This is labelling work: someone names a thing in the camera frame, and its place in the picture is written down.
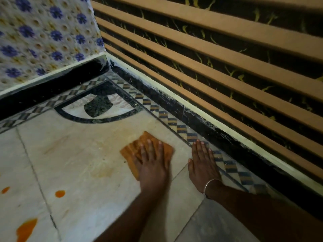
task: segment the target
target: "orange stain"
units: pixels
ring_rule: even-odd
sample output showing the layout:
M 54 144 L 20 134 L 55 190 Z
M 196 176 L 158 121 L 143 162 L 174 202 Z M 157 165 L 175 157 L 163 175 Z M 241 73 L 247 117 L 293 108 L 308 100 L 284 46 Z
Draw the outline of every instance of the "orange stain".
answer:
M 16 231 L 17 242 L 26 242 L 36 226 L 37 218 L 25 221 Z
M 62 198 L 65 195 L 65 190 L 56 191 L 55 196 L 57 198 Z
M 10 187 L 6 187 L 1 191 L 1 193 L 5 194 L 9 189 L 10 189 Z

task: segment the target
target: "hand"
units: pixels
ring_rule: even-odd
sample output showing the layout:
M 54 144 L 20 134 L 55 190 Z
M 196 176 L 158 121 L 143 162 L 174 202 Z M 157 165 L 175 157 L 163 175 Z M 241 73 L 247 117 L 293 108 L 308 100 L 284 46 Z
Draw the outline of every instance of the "hand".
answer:
M 221 175 L 214 161 L 213 151 L 207 150 L 204 142 L 197 140 L 193 143 L 192 157 L 188 160 L 190 179 L 197 190 L 203 193 L 206 184 L 212 179 L 221 181 Z
M 148 142 L 148 155 L 143 144 L 140 146 L 142 163 L 134 155 L 134 163 L 139 172 L 141 192 L 153 200 L 158 200 L 164 194 L 169 181 L 169 163 L 164 162 L 164 145 L 158 144 L 157 156 L 151 140 Z

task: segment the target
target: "orange cloth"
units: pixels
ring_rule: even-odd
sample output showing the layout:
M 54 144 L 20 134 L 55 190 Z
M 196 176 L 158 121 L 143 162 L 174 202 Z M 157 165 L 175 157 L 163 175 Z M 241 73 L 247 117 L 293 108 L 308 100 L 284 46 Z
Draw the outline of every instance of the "orange cloth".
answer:
M 140 160 L 140 162 L 142 162 L 140 144 L 143 143 L 145 146 L 145 149 L 148 150 L 148 142 L 147 142 L 148 139 L 150 139 L 153 142 L 155 153 L 157 153 L 159 140 L 146 131 L 143 132 L 143 134 L 139 137 L 139 139 L 133 141 L 127 146 L 124 146 L 123 149 L 120 150 L 120 153 L 122 154 L 122 156 L 127 160 L 128 166 L 133 176 L 137 180 L 139 180 L 139 173 L 133 162 L 132 155 L 135 154 L 136 157 Z M 163 143 L 163 144 L 164 144 L 164 160 L 165 160 L 165 163 L 167 163 L 171 161 L 171 158 L 173 155 L 173 147 L 166 143 Z

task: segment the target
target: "bracelet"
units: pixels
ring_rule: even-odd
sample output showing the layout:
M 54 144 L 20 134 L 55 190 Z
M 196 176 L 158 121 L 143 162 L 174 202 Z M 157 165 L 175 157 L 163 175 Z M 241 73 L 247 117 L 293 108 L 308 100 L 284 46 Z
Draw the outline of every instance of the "bracelet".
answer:
M 220 182 L 222 182 L 220 179 L 218 178 L 215 178 L 215 179 L 211 179 L 210 181 L 207 182 L 207 184 L 205 185 L 205 188 L 204 188 L 204 191 L 203 191 L 203 194 L 205 195 L 205 190 L 206 190 L 206 187 L 209 183 L 211 183 L 213 180 L 219 180 Z

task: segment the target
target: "wooden slat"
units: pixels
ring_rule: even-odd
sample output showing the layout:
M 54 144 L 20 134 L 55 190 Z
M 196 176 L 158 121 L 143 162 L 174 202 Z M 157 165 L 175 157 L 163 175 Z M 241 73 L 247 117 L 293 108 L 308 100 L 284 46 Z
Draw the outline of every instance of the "wooden slat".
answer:
M 206 56 L 223 61 L 224 63 L 323 102 L 323 83 L 320 81 L 313 80 L 292 71 L 282 69 L 197 37 L 184 34 L 163 25 L 156 24 L 117 9 L 102 5 L 100 3 L 91 3 L 94 9 L 106 13 L 107 15 L 121 21 L 134 25 L 145 31 L 152 32 L 189 49 L 203 53 Z
M 323 146 L 320 144 L 304 137 L 303 135 L 279 124 L 278 122 L 254 111 L 253 109 L 250 109 L 249 107 L 235 101 L 234 99 L 231 99 L 224 94 L 218 92 L 217 90 L 210 88 L 209 86 L 185 75 L 184 73 L 179 72 L 176 69 L 173 69 L 172 67 L 164 64 L 163 62 L 160 62 L 157 59 L 154 59 L 153 57 L 145 54 L 144 52 L 141 52 L 124 42 L 108 35 L 107 33 L 101 32 L 101 35 L 103 38 L 111 41 L 112 43 L 118 45 L 119 47 L 127 50 L 128 52 L 134 54 L 135 56 L 140 57 L 141 59 L 147 61 L 148 63 L 156 66 L 157 68 L 165 71 L 166 73 L 178 78 L 180 81 L 183 81 L 184 83 L 194 87 L 195 89 L 205 93 L 209 97 L 215 99 L 216 101 L 219 101 L 220 103 L 230 107 L 231 109 L 235 110 L 236 112 L 239 112 L 240 114 L 252 119 L 253 121 L 257 122 L 258 124 L 268 128 L 269 130 L 275 132 L 276 134 L 288 139 L 289 141 L 302 146 L 303 148 L 307 149 L 308 151 L 312 152 L 313 154 L 316 154 L 317 156 L 323 158 Z
M 270 138 L 267 138 L 263 134 L 257 132 L 256 130 L 250 128 L 249 126 L 243 124 L 242 122 L 236 120 L 235 118 L 229 116 L 227 113 L 221 111 L 220 109 L 216 108 L 215 106 L 209 104 L 208 102 L 202 100 L 198 96 L 194 95 L 193 93 L 190 93 L 189 91 L 185 90 L 184 88 L 176 85 L 175 83 L 169 81 L 168 79 L 162 77 L 158 73 L 152 71 L 151 69 L 147 68 L 146 66 L 138 63 L 137 61 L 131 59 L 130 57 L 124 55 L 122 52 L 118 51 L 117 49 L 105 44 L 105 48 L 114 53 L 115 55 L 119 56 L 126 62 L 128 62 L 130 65 L 133 65 L 143 72 L 149 74 L 150 76 L 156 78 L 159 82 L 163 83 L 164 85 L 174 89 L 181 95 L 189 98 L 196 104 L 200 105 L 204 109 L 208 110 L 209 112 L 213 113 L 214 115 L 220 117 L 221 119 L 225 120 L 232 126 L 236 127 L 237 129 L 240 129 L 245 134 L 251 136 L 258 142 L 264 144 L 265 146 L 269 147 L 270 149 L 274 150 L 275 152 L 279 153 L 280 155 L 284 156 L 285 158 L 291 160 L 296 165 L 301 167 L 302 169 L 308 171 L 309 173 L 319 177 L 320 179 L 323 179 L 323 170 L 317 167 L 316 165 L 310 163 L 306 159 L 302 158 L 301 156 L 293 153 L 292 151 L 284 148 L 280 144 L 276 143 L 275 141 L 271 140 Z
M 323 62 L 323 39 L 167 0 L 116 0 L 253 43 Z
M 305 12 L 323 13 L 323 0 L 244 0 L 264 3 Z
M 268 106 L 281 114 L 286 115 L 287 117 L 293 118 L 296 121 L 309 126 L 321 133 L 323 133 L 323 118 L 302 109 L 296 105 L 293 105 L 287 101 L 284 101 L 280 98 L 277 98 L 269 93 L 266 93 L 260 89 L 257 89 L 247 83 L 239 81 L 233 77 L 230 77 L 226 74 L 223 74 L 217 70 L 210 68 L 207 65 L 203 65 L 193 59 L 190 59 L 180 53 L 172 51 L 166 47 L 163 47 L 155 42 L 149 41 L 139 35 L 136 35 L 130 31 L 127 31 L 121 27 L 118 27 L 110 22 L 96 17 L 97 23 L 108 28 L 109 30 L 120 34 L 134 42 L 161 54 L 164 57 L 167 57 L 177 63 L 188 67 L 189 69 L 202 74 L 217 83 L 220 83 L 230 89 L 249 97 L 256 102 Z

